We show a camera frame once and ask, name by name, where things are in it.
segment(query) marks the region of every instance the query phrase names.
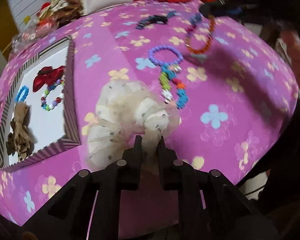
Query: pink tablecloth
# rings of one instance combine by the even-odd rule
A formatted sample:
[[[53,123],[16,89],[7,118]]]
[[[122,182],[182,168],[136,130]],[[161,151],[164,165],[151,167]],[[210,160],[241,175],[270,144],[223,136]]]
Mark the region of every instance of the pink tablecloth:
[[[189,102],[180,110],[181,124],[166,140],[180,159],[195,168],[221,170],[237,183],[277,141],[283,120],[296,105],[298,87],[289,67],[256,35],[229,18],[217,20],[214,41],[200,63],[189,55],[184,38],[199,0],[190,3],[138,1],[81,18],[40,40],[12,60],[0,78],[0,102],[14,75],[34,54],[66,35],[75,42],[74,90],[82,145],[32,164],[13,174],[0,171],[0,213],[22,225],[74,174],[86,168],[87,126],[96,122],[95,105],[111,77],[141,80],[160,93],[160,70],[148,51],[168,44],[186,60],[178,78],[186,84]],[[167,25],[135,29],[153,14],[177,11]],[[200,23],[194,47],[206,41],[208,21]],[[161,60],[173,55],[158,53]],[[120,237],[133,237],[176,223],[177,195],[161,190],[158,178],[142,173],[140,189],[122,192]]]

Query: colorful bead necklace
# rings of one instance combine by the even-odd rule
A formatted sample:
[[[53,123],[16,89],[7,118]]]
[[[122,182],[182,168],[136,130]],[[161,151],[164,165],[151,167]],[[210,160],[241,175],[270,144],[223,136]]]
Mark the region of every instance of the colorful bead necklace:
[[[50,94],[50,91],[54,90],[60,84],[63,86],[65,85],[64,78],[58,79],[53,85],[48,86],[47,89],[44,91],[42,98],[41,98],[41,107],[44,110],[50,111],[50,110],[54,109],[59,103],[61,103],[61,100],[63,100],[64,95],[63,95],[63,90],[62,90],[61,94],[55,100],[53,100],[50,105],[48,105],[46,102],[46,98]]]
[[[174,54],[177,55],[178,59],[172,62],[162,62],[160,60],[156,60],[153,56],[154,52],[163,49],[172,51]],[[189,97],[187,96],[185,91],[186,86],[182,83],[181,80],[176,78],[176,73],[181,71],[181,68],[179,67],[179,63],[183,60],[183,56],[181,55],[181,53],[172,46],[157,46],[149,51],[149,60],[153,64],[159,65],[161,67],[161,74],[159,80],[162,87],[161,95],[165,98],[164,101],[167,104],[175,104],[179,109],[183,108],[188,102]],[[172,81],[177,87],[177,95],[179,96],[177,102],[173,100],[173,96],[171,94],[171,86],[169,85],[170,81]]]
[[[212,33],[214,31],[214,27],[215,27],[216,22],[215,22],[215,18],[212,15],[210,15],[209,16],[210,27],[209,27],[209,34],[208,34],[207,43],[201,49],[193,49],[190,46],[190,36],[195,31],[195,29],[197,28],[198,23],[201,22],[201,20],[202,20],[201,14],[196,13],[195,16],[190,19],[191,26],[188,27],[188,29],[187,29],[185,44],[186,44],[188,50],[193,54],[204,54],[204,53],[206,53],[207,50],[210,48],[210,46],[212,44]]]
[[[27,86],[23,86],[23,87],[19,90],[19,92],[18,92],[18,94],[17,94],[17,96],[16,96],[16,102],[23,102],[23,101],[25,101],[25,100],[26,100],[26,97],[28,96],[28,94],[29,94],[29,88],[28,88]]]

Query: purple ring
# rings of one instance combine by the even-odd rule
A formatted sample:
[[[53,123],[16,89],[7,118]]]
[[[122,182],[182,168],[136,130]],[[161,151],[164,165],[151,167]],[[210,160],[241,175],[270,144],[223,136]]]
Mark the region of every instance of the purple ring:
[[[173,52],[178,58],[175,60],[175,61],[172,61],[172,62],[162,62],[160,60],[157,60],[155,57],[154,57],[154,53],[159,51],[159,50],[163,50],[163,49],[167,49],[167,50],[170,50],[171,52]],[[154,47],[152,48],[151,50],[149,50],[149,60],[155,64],[155,65],[160,65],[160,66],[163,66],[164,64],[167,64],[167,65],[173,65],[173,64],[179,64],[181,61],[183,61],[183,56],[181,55],[181,53],[175,49],[174,47],[170,46],[170,45],[160,45],[160,46],[157,46],[157,47]]]

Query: red bow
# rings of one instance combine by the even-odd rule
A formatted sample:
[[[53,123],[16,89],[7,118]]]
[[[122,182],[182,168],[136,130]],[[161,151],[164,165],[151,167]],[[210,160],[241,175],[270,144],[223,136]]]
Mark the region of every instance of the red bow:
[[[65,66],[60,66],[56,69],[43,67],[33,81],[33,92],[37,92],[44,84],[52,86],[58,79],[61,79]]]

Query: blue dark bracelet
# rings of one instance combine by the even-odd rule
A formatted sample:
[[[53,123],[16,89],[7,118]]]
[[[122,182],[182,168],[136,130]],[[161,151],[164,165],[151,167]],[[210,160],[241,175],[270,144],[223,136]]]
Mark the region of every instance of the blue dark bracelet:
[[[16,96],[16,102],[23,102],[23,101],[25,101],[25,100],[26,100],[26,97],[28,96],[28,94],[29,94],[29,88],[28,88],[27,86],[23,86],[23,87],[19,90],[19,92],[18,92],[18,94],[17,94],[17,96]]]
[[[163,61],[160,61],[160,60],[156,60],[156,59],[154,58],[154,56],[153,56],[154,53],[157,52],[157,51],[159,51],[159,50],[163,50],[163,49],[167,49],[167,50],[172,51],[174,54],[177,55],[178,58],[177,58],[175,61],[172,61],[172,62],[163,62]],[[159,66],[163,66],[163,65],[165,65],[165,64],[167,64],[167,65],[174,65],[174,64],[178,65],[178,64],[183,60],[183,56],[182,56],[181,53],[180,53],[178,50],[176,50],[174,47],[169,46],[169,45],[162,45],[162,46],[154,47],[154,48],[152,48],[151,50],[149,50],[149,60],[150,60],[153,64],[159,65]]]

